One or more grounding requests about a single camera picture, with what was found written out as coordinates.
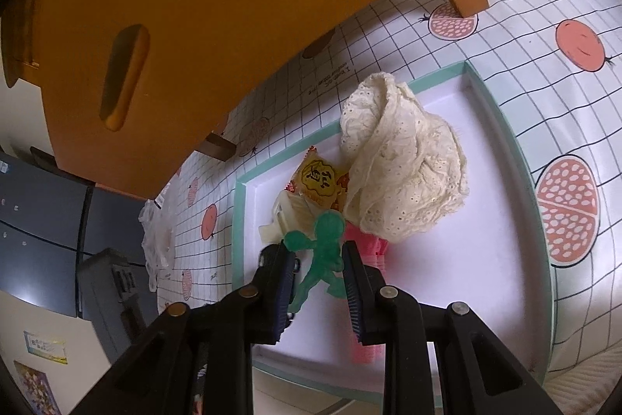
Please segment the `pink hair roller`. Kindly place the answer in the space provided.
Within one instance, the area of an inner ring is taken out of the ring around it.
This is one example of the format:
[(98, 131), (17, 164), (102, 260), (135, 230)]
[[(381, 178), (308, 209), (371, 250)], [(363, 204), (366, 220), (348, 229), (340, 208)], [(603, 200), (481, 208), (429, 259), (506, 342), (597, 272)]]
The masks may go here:
[(383, 345), (363, 345), (360, 332), (375, 333), (381, 326), (376, 320), (374, 294), (386, 275), (388, 241), (361, 231), (347, 222), (342, 235), (342, 261), (345, 287), (353, 326), (350, 359), (354, 364), (371, 364), (385, 354)]

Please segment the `green plastic figure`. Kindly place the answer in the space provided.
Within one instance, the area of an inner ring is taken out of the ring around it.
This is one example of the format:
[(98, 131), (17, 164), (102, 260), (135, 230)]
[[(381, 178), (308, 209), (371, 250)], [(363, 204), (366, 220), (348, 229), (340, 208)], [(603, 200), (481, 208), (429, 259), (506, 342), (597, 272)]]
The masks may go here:
[(324, 211), (317, 216), (313, 225), (314, 239), (301, 231), (287, 232), (284, 245), (289, 252), (309, 250), (312, 253), (310, 268), (295, 290), (289, 305), (290, 313), (298, 313), (306, 302), (309, 292), (323, 281), (327, 283), (327, 293), (335, 298), (347, 297), (345, 282), (337, 273), (344, 270), (342, 261), (342, 235), (346, 222), (337, 211)]

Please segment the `yellow snack packet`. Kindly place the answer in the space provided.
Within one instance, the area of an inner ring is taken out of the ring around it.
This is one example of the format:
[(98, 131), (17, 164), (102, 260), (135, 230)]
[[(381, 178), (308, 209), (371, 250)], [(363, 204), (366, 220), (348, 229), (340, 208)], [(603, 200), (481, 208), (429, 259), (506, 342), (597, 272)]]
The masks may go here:
[(317, 148), (311, 145), (285, 190), (312, 201), (323, 210), (341, 212), (348, 186), (349, 171), (320, 156)]

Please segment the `cream lace cloth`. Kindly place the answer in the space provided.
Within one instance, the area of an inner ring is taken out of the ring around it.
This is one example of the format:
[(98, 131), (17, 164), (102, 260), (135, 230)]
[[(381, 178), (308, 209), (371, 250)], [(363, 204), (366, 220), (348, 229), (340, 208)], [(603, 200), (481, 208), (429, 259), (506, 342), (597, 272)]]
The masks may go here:
[(339, 127), (349, 165), (342, 213), (362, 232), (400, 243), (465, 204), (467, 159), (456, 132), (394, 75), (360, 82)]

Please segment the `clear plastic bag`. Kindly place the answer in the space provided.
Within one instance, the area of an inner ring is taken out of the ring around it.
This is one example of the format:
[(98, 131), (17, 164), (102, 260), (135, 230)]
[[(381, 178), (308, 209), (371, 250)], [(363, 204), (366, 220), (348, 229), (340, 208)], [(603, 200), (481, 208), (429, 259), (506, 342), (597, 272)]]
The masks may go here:
[(141, 247), (152, 293), (157, 291), (160, 280), (171, 277), (174, 267), (176, 183), (174, 177), (155, 200), (145, 201), (138, 216), (143, 229)]

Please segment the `white teal-rimmed tray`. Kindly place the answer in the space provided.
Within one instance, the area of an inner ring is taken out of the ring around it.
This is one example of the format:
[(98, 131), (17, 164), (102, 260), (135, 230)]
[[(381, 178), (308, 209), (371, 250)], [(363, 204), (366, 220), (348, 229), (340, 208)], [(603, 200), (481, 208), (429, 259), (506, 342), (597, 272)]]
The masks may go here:
[[(469, 193), (430, 231), (388, 247), (388, 283), (426, 305), (467, 303), (536, 380), (551, 356), (551, 275), (528, 166), (505, 117), (473, 67), (460, 62), (413, 80), (424, 109), (445, 119), (467, 158)], [(310, 292), (276, 345), (258, 345), (254, 365), (339, 397), (381, 399), (384, 363), (356, 364), (345, 301), (323, 285)]]

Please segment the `fruit pattern tablecloth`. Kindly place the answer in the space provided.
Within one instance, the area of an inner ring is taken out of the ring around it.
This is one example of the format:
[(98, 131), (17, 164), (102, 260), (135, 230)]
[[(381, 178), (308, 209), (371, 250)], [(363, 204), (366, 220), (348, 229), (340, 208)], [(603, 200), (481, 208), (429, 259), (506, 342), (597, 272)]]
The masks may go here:
[(621, 342), (621, 0), (489, 0), (468, 36), (439, 35), (446, 0), (376, 0), (340, 25), (313, 59), (295, 58), (232, 110), (225, 135), (250, 151), (195, 154), (175, 194), (175, 268), (159, 305), (213, 302), (231, 290), (237, 177), (339, 118), (381, 70), (410, 81), (469, 63), (521, 146), (533, 180), (581, 158), (598, 191), (596, 236), (575, 260), (554, 256), (552, 375)]

